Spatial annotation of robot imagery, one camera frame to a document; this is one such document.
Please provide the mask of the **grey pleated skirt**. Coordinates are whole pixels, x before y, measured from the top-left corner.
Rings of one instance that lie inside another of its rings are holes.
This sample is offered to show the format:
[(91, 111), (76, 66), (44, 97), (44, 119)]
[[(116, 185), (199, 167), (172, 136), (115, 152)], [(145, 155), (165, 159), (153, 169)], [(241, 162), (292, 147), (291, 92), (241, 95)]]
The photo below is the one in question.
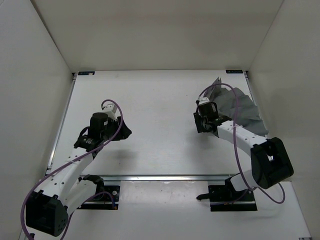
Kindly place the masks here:
[(197, 100), (199, 98), (209, 98), (216, 103), (218, 114), (231, 118), (237, 126), (262, 137), (269, 133), (250, 96), (237, 87), (223, 83), (220, 77), (204, 89)]

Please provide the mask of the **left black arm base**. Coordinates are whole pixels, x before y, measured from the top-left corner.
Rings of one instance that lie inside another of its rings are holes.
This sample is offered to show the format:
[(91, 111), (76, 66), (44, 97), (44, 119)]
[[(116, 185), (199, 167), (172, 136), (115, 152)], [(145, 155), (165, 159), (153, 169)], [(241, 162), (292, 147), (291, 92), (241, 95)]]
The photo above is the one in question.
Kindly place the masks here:
[(78, 181), (90, 181), (96, 186), (94, 197), (84, 202), (78, 209), (82, 210), (110, 210), (116, 211), (119, 208), (120, 185), (106, 185), (102, 177), (98, 175), (85, 175), (79, 177)]

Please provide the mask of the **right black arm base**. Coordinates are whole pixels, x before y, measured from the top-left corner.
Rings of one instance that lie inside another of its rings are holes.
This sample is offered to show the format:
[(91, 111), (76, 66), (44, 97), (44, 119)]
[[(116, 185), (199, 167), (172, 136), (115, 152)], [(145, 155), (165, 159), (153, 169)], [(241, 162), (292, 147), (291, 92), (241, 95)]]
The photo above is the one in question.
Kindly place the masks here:
[(210, 184), (208, 193), (196, 197), (198, 201), (209, 200), (211, 212), (255, 212), (258, 210), (254, 193), (245, 189), (236, 191), (231, 181), (224, 184)]

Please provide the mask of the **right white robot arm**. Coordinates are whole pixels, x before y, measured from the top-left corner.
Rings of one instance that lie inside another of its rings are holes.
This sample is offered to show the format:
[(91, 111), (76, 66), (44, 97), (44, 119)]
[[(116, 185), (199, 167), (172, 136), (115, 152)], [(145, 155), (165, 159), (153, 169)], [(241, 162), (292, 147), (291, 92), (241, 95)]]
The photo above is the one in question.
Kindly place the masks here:
[(225, 180), (224, 195), (236, 200), (244, 190), (269, 189), (291, 177), (294, 169), (281, 139), (257, 135), (237, 125), (230, 117), (219, 115), (217, 105), (207, 97), (196, 100), (193, 114), (198, 133), (212, 133), (233, 144), (235, 155), (244, 151), (251, 161), (251, 169)]

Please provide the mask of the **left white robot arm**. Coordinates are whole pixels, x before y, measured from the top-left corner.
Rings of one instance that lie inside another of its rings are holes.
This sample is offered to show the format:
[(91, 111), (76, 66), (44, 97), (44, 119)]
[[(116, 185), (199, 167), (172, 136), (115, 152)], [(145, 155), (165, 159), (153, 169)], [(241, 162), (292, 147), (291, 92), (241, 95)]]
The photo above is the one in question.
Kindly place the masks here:
[(101, 177), (82, 173), (107, 144), (127, 139), (132, 131), (123, 114), (116, 115), (121, 108), (115, 101), (104, 100), (100, 107), (100, 112), (92, 114), (89, 126), (81, 130), (65, 163), (41, 179), (25, 197), (20, 220), (29, 240), (33, 236), (27, 228), (64, 237), (74, 211), (105, 194)]

